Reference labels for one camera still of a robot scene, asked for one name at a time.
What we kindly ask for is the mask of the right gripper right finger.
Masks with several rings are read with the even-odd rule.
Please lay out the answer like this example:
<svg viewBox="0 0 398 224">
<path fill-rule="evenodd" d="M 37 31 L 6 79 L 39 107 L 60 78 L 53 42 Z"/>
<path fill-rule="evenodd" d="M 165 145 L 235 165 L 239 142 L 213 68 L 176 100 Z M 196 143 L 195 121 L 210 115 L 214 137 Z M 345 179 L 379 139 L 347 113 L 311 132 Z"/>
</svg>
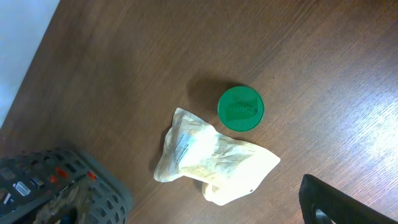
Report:
<svg viewBox="0 0 398 224">
<path fill-rule="evenodd" d="M 310 174 L 303 176 L 298 196 L 305 224 L 397 224 Z"/>
</svg>

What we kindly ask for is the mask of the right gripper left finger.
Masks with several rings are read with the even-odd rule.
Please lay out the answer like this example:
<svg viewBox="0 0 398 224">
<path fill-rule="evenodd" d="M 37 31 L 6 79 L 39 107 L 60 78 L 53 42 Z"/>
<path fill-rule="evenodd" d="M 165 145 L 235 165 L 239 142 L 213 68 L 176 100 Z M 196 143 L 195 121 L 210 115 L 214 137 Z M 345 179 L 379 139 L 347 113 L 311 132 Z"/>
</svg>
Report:
<svg viewBox="0 0 398 224">
<path fill-rule="evenodd" d="M 35 214 L 33 224 L 87 223 L 93 193 L 88 177 L 68 185 Z"/>
</svg>

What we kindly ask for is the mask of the orange pasta package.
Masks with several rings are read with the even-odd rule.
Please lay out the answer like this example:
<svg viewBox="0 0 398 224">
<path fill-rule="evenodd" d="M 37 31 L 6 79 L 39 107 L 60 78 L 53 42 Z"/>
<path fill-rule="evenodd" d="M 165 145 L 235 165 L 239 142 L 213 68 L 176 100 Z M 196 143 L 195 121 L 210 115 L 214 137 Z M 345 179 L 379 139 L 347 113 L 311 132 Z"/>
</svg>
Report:
<svg viewBox="0 0 398 224">
<path fill-rule="evenodd" d="M 68 173 L 67 173 L 66 171 L 62 170 L 62 169 L 59 168 L 59 167 L 57 167 L 57 168 L 55 169 L 55 172 L 56 172 L 60 177 L 62 177 L 62 178 L 64 178 L 64 179 L 66 179 L 66 178 L 68 177 Z M 94 180 L 94 181 L 97 180 L 97 176 L 95 176 L 95 174 L 94 174 L 92 171 L 88 171 L 88 172 L 86 173 L 86 175 L 87 175 L 89 178 L 91 178 L 92 180 Z M 49 181 L 50 181 L 50 183 L 52 183 L 52 184 L 56 184 L 56 183 L 58 182 L 58 179 L 57 179 L 57 177 L 56 177 L 55 175 L 51 175 L 51 176 L 49 177 Z"/>
</svg>

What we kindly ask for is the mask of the blue cardboard box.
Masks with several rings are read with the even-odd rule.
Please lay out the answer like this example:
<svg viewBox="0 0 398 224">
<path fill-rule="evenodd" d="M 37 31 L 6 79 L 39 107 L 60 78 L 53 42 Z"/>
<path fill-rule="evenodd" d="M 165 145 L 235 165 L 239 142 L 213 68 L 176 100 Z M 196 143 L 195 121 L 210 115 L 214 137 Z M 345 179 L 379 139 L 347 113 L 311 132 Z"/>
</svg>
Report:
<svg viewBox="0 0 398 224">
<path fill-rule="evenodd" d="M 16 192 L 23 196 L 26 197 L 31 193 L 30 188 L 28 188 L 23 182 L 19 181 L 16 184 L 13 184 L 12 187 L 16 190 Z M 15 202 L 15 196 L 11 193 L 9 193 L 7 190 L 2 189 L 1 193 L 3 194 L 2 196 L 2 203 L 5 205 L 11 205 Z"/>
</svg>

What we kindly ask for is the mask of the grey plastic basket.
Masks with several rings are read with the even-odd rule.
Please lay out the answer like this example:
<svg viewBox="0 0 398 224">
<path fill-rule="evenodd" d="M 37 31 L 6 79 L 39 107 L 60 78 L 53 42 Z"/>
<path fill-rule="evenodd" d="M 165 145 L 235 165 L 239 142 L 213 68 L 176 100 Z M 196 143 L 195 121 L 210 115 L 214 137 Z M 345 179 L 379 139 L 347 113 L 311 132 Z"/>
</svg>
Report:
<svg viewBox="0 0 398 224">
<path fill-rule="evenodd" d="M 68 173 L 66 179 L 55 172 L 57 167 Z M 97 176 L 96 181 L 86 175 L 88 171 Z M 57 177 L 56 184 L 50 183 L 51 175 Z M 16 198 L 13 204 L 5 205 L 1 193 L 1 223 L 33 223 L 42 206 L 82 177 L 92 181 L 93 199 L 87 223 L 127 223 L 133 208 L 128 189 L 88 153 L 60 148 L 1 159 L 1 190 Z M 19 195 L 12 187 L 19 181 L 30 188 L 28 196 Z"/>
</svg>

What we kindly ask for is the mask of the beige pouch right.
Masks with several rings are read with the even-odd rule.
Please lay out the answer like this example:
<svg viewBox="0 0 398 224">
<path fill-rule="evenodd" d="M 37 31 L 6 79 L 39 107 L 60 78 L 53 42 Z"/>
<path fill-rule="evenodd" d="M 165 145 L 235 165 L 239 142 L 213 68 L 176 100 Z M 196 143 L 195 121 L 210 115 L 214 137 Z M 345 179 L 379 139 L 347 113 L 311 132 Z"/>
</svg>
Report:
<svg viewBox="0 0 398 224">
<path fill-rule="evenodd" d="M 193 113 L 177 108 L 154 179 L 198 180 L 205 199 L 223 206 L 253 193 L 279 162 L 266 148 L 225 136 Z"/>
</svg>

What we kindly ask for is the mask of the green lid jar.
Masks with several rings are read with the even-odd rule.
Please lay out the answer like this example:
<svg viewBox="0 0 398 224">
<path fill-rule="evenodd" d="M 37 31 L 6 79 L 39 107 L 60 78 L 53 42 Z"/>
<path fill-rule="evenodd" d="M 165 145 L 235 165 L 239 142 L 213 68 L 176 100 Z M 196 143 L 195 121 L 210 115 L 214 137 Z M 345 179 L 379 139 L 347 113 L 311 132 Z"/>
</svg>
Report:
<svg viewBox="0 0 398 224">
<path fill-rule="evenodd" d="M 230 130 L 247 132 L 257 127 L 266 112 L 260 94 L 250 86 L 234 86 L 218 101 L 220 121 Z"/>
</svg>

